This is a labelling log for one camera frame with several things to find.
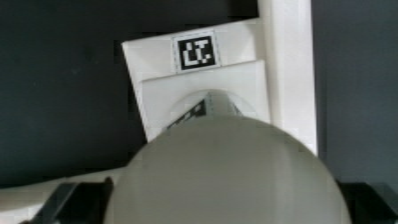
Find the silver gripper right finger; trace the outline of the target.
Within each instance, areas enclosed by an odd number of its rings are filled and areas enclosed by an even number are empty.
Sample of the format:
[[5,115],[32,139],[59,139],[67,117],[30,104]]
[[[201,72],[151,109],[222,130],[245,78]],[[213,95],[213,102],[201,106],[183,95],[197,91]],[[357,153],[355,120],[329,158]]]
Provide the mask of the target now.
[[337,183],[352,224],[398,224],[398,193],[378,183]]

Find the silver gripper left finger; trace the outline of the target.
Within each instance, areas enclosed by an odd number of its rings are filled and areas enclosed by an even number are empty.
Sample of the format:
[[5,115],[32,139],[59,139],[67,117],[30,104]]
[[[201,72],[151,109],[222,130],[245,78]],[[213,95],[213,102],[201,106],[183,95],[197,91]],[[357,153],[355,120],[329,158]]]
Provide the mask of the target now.
[[114,181],[67,182],[59,185],[25,224],[103,224]]

